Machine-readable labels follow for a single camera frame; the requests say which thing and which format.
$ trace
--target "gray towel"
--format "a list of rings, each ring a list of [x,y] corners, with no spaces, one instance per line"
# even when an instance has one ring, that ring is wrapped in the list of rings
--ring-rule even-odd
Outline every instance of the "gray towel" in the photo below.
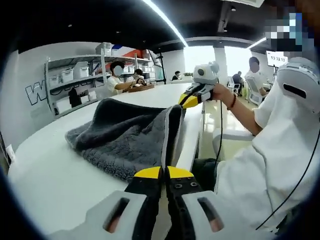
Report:
[[[170,165],[183,119],[180,105],[142,107],[107,98],[93,120],[65,134],[94,166],[130,182],[142,169]]]

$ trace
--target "monitor screen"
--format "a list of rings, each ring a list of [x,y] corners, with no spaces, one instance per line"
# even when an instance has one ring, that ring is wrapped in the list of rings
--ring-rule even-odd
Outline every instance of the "monitor screen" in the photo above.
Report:
[[[268,66],[275,66],[276,68],[288,62],[288,57],[284,56],[283,51],[266,51],[266,58]]]

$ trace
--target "red bracelet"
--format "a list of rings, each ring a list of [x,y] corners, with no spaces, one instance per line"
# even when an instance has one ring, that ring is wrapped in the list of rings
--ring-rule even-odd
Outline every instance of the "red bracelet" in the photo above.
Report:
[[[230,107],[227,107],[227,108],[226,108],[228,111],[231,110],[231,109],[235,106],[236,100],[237,100],[237,94],[236,94],[236,93],[233,93],[233,101],[232,101],[232,104],[231,104]]]

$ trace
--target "ceiling light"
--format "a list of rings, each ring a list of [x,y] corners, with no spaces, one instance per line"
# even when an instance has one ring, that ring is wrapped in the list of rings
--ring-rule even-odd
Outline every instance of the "ceiling light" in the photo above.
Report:
[[[178,31],[178,29],[175,27],[175,25],[169,20],[169,18],[159,9],[157,5],[155,5],[151,0],[142,0],[145,4],[147,4],[150,8],[152,8],[153,11],[155,11],[168,25],[169,27],[174,31],[174,33],[177,35],[177,37],[181,40],[181,42],[184,44],[185,47],[189,47],[184,37],[181,35],[181,33]]]
[[[260,44],[260,43],[262,43],[262,42],[264,42],[266,40],[267,40],[267,38],[264,37],[264,38],[260,39],[259,41],[255,42],[254,44],[248,46],[246,49],[252,49],[253,47],[257,46],[258,44]]]

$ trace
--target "black ceiling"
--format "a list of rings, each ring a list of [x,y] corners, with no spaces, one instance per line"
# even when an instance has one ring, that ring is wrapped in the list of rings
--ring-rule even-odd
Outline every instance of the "black ceiling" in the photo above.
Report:
[[[20,5],[19,19],[22,25],[16,46],[20,52],[61,42],[111,42],[158,51],[158,44],[178,40],[168,25],[142,0],[26,2],[27,9]],[[271,7],[273,0],[266,0],[260,8],[221,0],[153,2],[184,38],[219,36],[256,41],[264,35],[265,21],[277,17],[277,11]],[[227,32],[221,29],[224,20],[227,20]],[[182,47],[181,43],[175,43],[170,47],[162,47],[162,51]]]

